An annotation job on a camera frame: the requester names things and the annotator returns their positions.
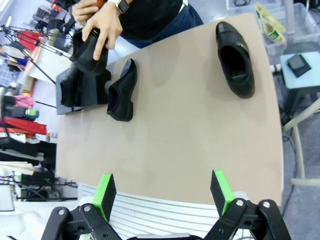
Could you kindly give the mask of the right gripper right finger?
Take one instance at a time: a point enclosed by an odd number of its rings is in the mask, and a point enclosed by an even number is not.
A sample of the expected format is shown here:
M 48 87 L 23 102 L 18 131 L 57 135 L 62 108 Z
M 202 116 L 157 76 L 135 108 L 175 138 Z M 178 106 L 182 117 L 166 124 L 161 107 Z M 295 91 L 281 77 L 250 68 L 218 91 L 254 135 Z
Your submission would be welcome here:
M 210 191 L 219 219 L 205 240 L 232 240 L 239 229 L 249 230 L 255 240 L 290 240 L 291 236 L 275 201 L 258 204 L 236 198 L 222 170 L 214 169 Z

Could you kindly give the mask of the person's right hand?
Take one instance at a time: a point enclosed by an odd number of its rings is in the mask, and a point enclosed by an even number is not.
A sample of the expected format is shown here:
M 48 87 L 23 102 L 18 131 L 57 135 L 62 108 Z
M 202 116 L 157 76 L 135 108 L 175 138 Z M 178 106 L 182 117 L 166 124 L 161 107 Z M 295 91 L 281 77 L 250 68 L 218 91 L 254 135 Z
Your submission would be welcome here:
M 87 20 L 99 11 L 97 0 L 80 0 L 71 7 L 71 14 L 74 20 L 84 25 Z

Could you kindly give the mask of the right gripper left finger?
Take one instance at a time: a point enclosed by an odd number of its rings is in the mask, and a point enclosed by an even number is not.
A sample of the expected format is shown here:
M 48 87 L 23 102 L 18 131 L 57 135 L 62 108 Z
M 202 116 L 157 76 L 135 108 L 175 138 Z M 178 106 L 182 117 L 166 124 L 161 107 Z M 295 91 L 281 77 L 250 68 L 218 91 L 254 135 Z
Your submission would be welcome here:
M 105 173 L 91 203 L 73 210 L 58 206 L 51 211 L 41 238 L 78 240 L 81 235 L 90 234 L 95 240 L 116 240 L 118 234 L 109 223 L 116 194 L 113 174 Z

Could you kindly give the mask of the person's left hand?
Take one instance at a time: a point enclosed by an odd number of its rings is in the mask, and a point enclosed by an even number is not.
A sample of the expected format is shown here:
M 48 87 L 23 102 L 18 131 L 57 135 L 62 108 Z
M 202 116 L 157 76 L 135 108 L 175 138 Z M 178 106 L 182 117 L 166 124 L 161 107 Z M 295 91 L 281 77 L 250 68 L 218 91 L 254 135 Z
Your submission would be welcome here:
M 122 33 L 119 19 L 120 12 L 116 5 L 107 2 L 86 23 L 82 30 L 82 40 L 85 42 L 93 29 L 99 29 L 98 39 L 93 52 L 93 59 L 99 60 L 103 49 L 114 50 L 116 40 Z

